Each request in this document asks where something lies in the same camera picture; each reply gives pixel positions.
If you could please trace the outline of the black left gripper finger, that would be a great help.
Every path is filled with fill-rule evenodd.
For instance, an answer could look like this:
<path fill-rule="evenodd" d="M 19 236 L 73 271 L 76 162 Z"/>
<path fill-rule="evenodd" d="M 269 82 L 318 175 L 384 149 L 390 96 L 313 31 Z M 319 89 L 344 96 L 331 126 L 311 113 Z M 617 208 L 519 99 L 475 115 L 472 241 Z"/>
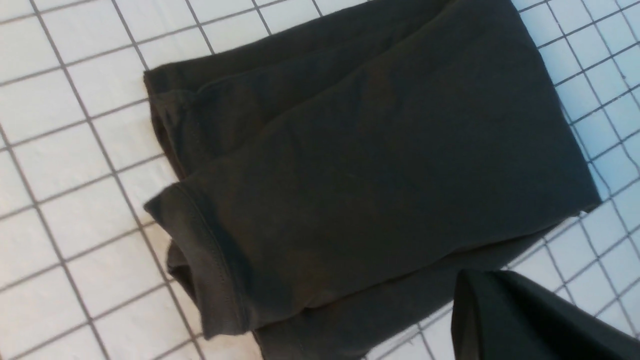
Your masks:
<path fill-rule="evenodd" d="M 637 360 L 636 338 L 512 271 L 457 275 L 457 360 Z"/>

